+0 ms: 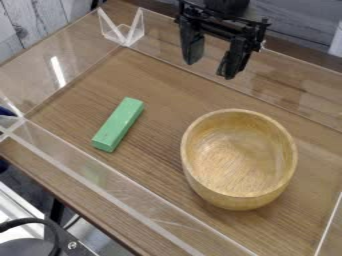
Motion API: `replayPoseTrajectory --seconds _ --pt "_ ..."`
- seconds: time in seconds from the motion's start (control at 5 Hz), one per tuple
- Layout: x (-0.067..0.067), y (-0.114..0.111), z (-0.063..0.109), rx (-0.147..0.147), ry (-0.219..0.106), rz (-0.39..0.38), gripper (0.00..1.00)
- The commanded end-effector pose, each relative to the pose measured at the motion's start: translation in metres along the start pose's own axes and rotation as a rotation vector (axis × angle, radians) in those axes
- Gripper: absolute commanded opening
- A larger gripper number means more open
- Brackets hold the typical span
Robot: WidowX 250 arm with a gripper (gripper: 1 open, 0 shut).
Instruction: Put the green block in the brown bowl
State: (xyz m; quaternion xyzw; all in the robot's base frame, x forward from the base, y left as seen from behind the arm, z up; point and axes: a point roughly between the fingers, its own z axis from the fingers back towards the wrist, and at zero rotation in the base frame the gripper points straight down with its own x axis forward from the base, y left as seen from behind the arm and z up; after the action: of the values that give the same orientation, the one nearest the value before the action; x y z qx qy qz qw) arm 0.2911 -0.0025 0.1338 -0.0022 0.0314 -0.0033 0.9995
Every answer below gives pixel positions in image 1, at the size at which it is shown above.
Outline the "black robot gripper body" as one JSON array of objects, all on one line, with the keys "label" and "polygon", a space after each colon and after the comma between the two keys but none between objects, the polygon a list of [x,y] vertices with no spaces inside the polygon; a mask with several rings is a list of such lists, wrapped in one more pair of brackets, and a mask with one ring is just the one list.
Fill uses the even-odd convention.
[{"label": "black robot gripper body", "polygon": [[182,20],[198,26],[203,35],[231,41],[243,37],[250,44],[250,51],[260,52],[272,23],[268,17],[258,15],[252,8],[250,0],[178,0],[179,11],[175,23]]}]

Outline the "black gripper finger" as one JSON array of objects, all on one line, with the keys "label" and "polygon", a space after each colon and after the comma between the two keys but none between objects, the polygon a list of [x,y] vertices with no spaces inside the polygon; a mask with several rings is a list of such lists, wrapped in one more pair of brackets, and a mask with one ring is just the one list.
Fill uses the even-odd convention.
[{"label": "black gripper finger", "polygon": [[179,28],[183,59],[189,65],[193,65],[203,56],[205,35],[198,26],[186,20],[181,21]]},{"label": "black gripper finger", "polygon": [[252,51],[247,39],[235,37],[231,40],[230,49],[222,58],[217,74],[226,80],[234,79],[237,74],[245,70],[250,56]]}]

